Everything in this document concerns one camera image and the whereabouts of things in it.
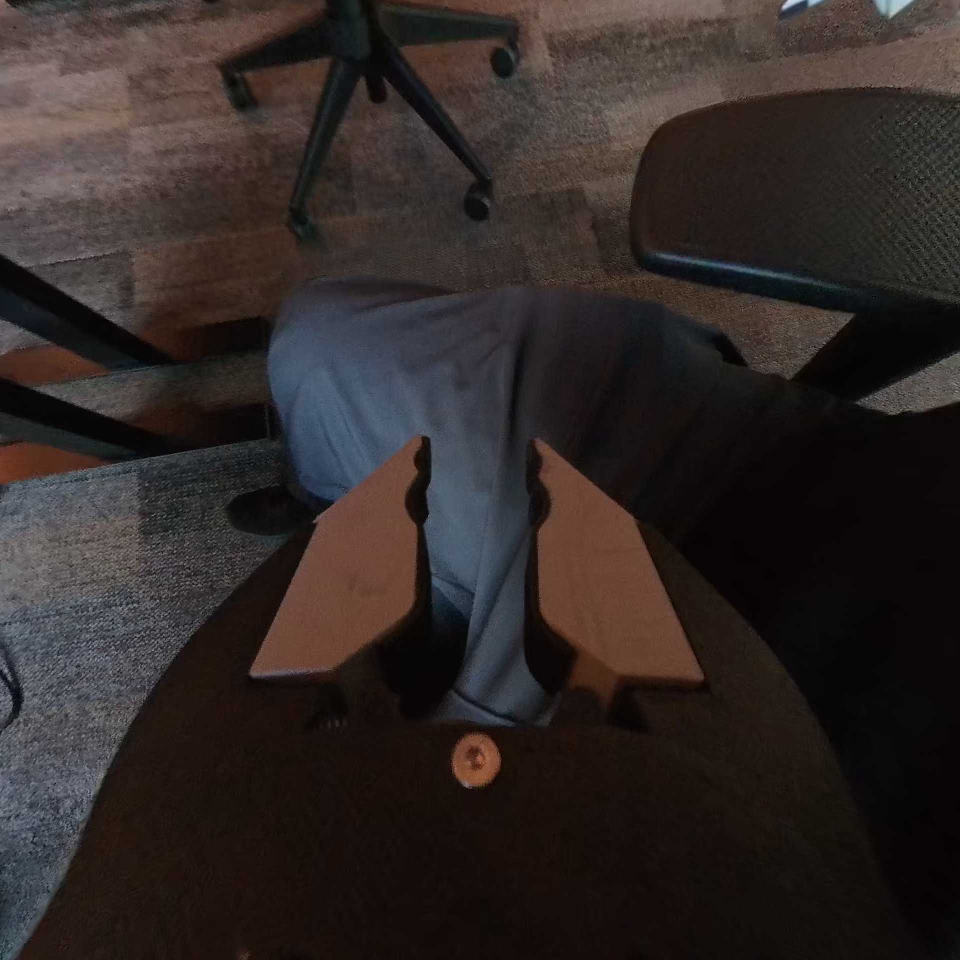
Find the person's grey trouser legs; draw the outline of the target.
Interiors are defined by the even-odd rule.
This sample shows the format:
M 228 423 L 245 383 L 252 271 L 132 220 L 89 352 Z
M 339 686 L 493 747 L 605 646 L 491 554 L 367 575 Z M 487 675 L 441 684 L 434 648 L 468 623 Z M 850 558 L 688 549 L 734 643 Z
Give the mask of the person's grey trouser legs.
M 465 655 L 438 717 L 538 723 L 523 653 L 529 442 L 631 512 L 690 509 L 765 405 L 723 336 L 661 306 L 577 291 L 447 293 L 318 280 L 281 307 L 269 354 L 292 484 L 333 501 L 415 437 L 429 440 L 425 525 L 438 606 Z

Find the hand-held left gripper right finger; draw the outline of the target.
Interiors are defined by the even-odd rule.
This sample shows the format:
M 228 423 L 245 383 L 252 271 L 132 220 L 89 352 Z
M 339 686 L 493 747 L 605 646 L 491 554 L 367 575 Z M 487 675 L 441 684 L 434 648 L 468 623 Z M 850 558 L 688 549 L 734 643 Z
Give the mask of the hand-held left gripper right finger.
M 642 534 L 615 500 L 536 438 L 525 660 L 547 692 L 701 690 L 706 677 Z

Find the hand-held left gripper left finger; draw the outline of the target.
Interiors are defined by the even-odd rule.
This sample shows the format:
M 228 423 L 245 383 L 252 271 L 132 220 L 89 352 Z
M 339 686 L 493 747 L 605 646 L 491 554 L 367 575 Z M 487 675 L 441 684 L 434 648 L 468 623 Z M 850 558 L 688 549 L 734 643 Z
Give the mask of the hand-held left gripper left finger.
M 318 516 L 251 680 L 331 680 L 428 606 L 430 454 L 428 438 L 409 439 Z

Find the black metal desk leg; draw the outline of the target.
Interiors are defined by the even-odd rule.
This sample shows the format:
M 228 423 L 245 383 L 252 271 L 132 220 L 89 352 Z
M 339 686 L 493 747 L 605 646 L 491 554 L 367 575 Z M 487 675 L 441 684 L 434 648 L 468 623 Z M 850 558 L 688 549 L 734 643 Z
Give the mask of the black metal desk leg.
M 1 257 L 1 319 L 111 371 L 175 364 L 155 345 L 6 256 Z
M 262 401 L 234 408 L 155 407 L 130 423 L 1 380 L 2 446 L 26 443 L 119 462 L 268 439 L 275 425 L 271 405 Z

